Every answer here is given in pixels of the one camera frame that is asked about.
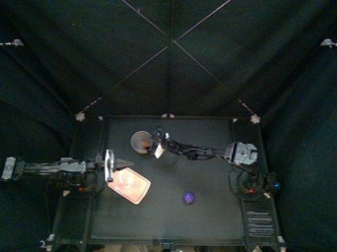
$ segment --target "purple object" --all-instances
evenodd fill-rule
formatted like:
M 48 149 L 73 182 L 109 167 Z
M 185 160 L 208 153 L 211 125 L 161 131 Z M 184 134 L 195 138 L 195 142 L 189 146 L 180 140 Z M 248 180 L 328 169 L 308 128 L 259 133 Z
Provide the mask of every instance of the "purple object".
M 184 193 L 184 203 L 192 205 L 195 203 L 195 193 L 193 192 L 185 192 Z

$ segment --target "black backdrop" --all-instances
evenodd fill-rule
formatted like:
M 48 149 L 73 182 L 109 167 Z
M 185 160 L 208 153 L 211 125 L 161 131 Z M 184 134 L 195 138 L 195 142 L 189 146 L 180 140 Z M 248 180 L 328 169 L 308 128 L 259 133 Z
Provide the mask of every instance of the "black backdrop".
M 337 38 L 335 1 L 0 2 L 1 42 L 25 44 L 0 49 L 1 160 L 64 156 L 74 113 L 97 97 L 89 115 L 249 116 L 240 99 L 262 116 L 284 180 L 276 203 L 290 247 L 335 251 L 337 48 L 318 46 Z M 41 188 L 38 200 L 14 193 L 26 201 L 15 206 L 1 185 L 2 247 L 45 237 Z

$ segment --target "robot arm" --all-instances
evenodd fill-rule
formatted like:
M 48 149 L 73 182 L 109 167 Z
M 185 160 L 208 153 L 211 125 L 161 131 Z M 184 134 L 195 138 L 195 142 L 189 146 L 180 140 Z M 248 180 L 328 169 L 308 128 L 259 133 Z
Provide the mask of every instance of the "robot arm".
M 85 185 L 85 176 L 88 173 L 104 172 L 105 182 L 113 181 L 113 172 L 132 166 L 132 163 L 114 158 L 112 150 L 105 151 L 105 160 L 96 155 L 94 160 L 77 161 L 70 157 L 62 157 L 53 163 L 26 163 L 17 157 L 6 157 L 1 180 L 18 180 L 25 176 L 48 176 L 68 182 L 74 186 Z
M 173 140 L 171 140 L 168 133 L 163 133 L 160 127 L 156 128 L 153 135 L 153 149 L 157 145 L 161 148 L 175 155 L 185 156 L 189 160 L 205 160 L 209 158 L 220 158 L 225 160 L 229 164 L 239 165 L 251 165 L 255 163 L 257 158 L 257 151 L 253 145 L 232 143 L 224 150 L 195 147 L 191 145 L 184 145 Z

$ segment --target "purple toy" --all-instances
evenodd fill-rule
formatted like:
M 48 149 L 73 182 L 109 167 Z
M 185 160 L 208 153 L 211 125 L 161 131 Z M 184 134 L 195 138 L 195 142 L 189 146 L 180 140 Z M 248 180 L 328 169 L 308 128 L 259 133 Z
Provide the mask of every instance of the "purple toy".
M 188 205 L 192 205 L 195 203 L 195 193 L 185 192 L 183 199 L 184 199 L 184 203 L 187 203 Z

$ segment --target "black table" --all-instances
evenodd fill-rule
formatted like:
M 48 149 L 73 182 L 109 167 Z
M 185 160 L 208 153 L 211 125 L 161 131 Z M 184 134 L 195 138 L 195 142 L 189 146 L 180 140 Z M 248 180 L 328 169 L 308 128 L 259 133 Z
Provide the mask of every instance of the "black table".
M 92 157 L 98 149 L 112 149 L 116 158 L 133 162 L 132 169 L 151 181 L 151 187 L 138 205 L 106 186 L 97 197 L 60 197 L 53 227 L 57 244 L 77 244 L 82 251 L 86 244 L 152 244 L 155 241 L 179 245 L 245 245 L 249 250 L 256 244 L 278 247 L 274 202 L 248 203 L 232 195 L 228 188 L 232 166 L 227 162 L 219 158 L 188 160 L 173 155 L 156 159 L 136 153 L 129 145 L 136 131 L 152 133 L 160 126 L 183 144 L 217 149 L 233 141 L 253 144 L 260 169 L 266 170 L 256 125 L 220 117 L 110 117 L 104 124 L 97 120 L 86 123 L 76 137 L 73 157 Z M 196 195 L 192 205 L 183 202 L 185 191 Z M 245 214 L 260 212 L 272 219 L 271 238 L 248 235 Z M 76 227 L 65 222 L 77 223 Z

